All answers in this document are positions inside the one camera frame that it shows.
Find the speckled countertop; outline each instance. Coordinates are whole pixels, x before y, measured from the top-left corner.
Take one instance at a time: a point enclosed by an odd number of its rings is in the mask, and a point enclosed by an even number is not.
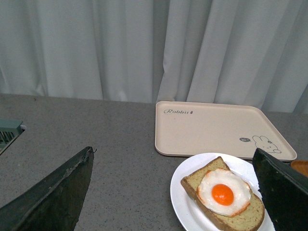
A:
[[[308,115],[265,115],[297,158],[308,160]],[[0,118],[26,126],[0,155],[0,207],[92,146],[92,178],[75,230],[184,230],[169,187],[186,157],[156,151],[155,104],[0,94]]]

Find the beige tray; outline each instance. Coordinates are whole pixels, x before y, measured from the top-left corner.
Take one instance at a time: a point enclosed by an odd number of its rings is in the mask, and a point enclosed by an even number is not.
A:
[[[252,159],[258,147],[283,161],[297,157],[259,109],[213,103],[158,102],[155,147],[170,156],[223,153]]]

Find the egg yolk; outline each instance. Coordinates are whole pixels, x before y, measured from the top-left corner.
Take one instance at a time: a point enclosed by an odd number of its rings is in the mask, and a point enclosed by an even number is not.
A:
[[[232,190],[225,184],[217,184],[212,189],[214,200],[221,205],[231,205],[234,200]]]

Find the rabbit illustration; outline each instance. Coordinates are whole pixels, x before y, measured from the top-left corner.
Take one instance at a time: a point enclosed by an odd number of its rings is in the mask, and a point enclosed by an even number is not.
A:
[[[265,136],[253,136],[252,139],[256,142],[257,148],[260,148],[267,153],[281,153],[278,147]]]

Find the white curtain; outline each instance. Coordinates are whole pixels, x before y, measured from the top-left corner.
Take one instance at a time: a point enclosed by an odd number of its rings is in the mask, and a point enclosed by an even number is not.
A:
[[[0,93],[308,113],[308,1],[0,0]]]

